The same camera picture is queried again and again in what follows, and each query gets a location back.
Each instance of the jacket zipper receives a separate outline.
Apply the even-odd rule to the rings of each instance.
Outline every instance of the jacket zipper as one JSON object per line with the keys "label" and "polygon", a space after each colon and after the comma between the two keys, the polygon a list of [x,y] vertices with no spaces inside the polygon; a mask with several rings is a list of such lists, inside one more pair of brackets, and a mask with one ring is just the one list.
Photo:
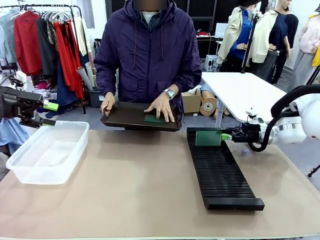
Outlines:
{"label": "jacket zipper", "polygon": [[150,38],[149,38],[149,58],[148,58],[148,71],[147,71],[147,86],[146,86],[146,94],[147,94],[147,99],[150,99],[149,95],[149,74],[150,74],[150,60],[151,60],[151,40],[152,40],[152,33],[150,33]]}

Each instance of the clear plastic container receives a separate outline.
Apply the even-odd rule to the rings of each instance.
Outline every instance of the clear plastic container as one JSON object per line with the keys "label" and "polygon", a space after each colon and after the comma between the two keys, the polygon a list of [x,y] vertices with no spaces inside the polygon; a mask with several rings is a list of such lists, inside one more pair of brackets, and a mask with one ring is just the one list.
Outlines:
{"label": "clear plastic container", "polygon": [[57,121],[33,134],[6,162],[23,184],[64,184],[88,144],[89,124]]}

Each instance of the red dress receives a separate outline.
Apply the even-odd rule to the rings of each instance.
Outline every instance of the red dress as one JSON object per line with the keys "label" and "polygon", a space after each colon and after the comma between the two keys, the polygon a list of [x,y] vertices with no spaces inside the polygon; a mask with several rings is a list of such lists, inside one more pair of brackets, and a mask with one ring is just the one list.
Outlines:
{"label": "red dress", "polygon": [[78,45],[73,34],[70,22],[59,24],[53,23],[56,31],[56,41],[58,46],[59,57],[62,65],[65,84],[79,99],[84,98],[82,78],[77,73],[78,67],[81,66]]}
{"label": "red dress", "polygon": [[27,76],[39,74],[42,70],[41,54],[37,32],[40,16],[27,11],[14,20],[14,44],[17,62]]}

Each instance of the black tray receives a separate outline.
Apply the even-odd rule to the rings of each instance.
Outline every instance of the black tray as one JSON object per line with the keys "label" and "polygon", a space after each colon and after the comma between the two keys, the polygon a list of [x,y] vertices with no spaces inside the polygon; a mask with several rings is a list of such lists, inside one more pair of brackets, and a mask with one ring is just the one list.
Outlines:
{"label": "black tray", "polygon": [[[103,115],[100,121],[108,127],[127,130],[176,132],[181,129],[182,123],[177,122],[176,108],[171,109],[175,122],[157,123],[145,121],[146,113],[144,110],[149,107],[150,104],[145,103],[117,102],[109,117]],[[156,111],[149,112],[148,115],[156,115]]]}
{"label": "black tray", "polygon": [[203,203],[208,210],[262,211],[261,198],[256,198],[225,141],[220,146],[196,146],[197,131],[214,128],[188,128],[189,144]]}

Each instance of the floor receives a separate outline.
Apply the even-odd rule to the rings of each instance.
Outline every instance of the floor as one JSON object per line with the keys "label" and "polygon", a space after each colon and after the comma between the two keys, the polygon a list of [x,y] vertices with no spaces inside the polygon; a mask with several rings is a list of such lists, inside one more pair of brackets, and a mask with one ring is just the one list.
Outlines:
{"label": "floor", "polygon": [[[284,90],[290,81],[291,73],[283,71],[281,79],[276,84],[276,87]],[[119,128],[106,127],[100,122],[102,114],[99,108],[86,108],[86,115],[83,114],[82,108],[78,107],[75,110],[67,112],[57,117],[60,121],[84,121],[90,124],[91,130],[106,131],[106,130],[121,130]],[[182,131],[187,127],[214,127],[215,120],[212,117],[206,116],[185,116],[183,118]],[[223,128],[239,126],[239,122],[232,117],[222,119],[221,126]],[[279,145],[278,147],[292,160],[292,162],[307,175],[312,168],[320,164],[320,142],[314,139],[307,139],[304,143],[294,145]],[[4,164],[0,161],[0,180],[2,179],[5,169]],[[310,182],[320,191],[320,171],[315,173]],[[306,240],[320,240],[320,236],[304,237]]]}

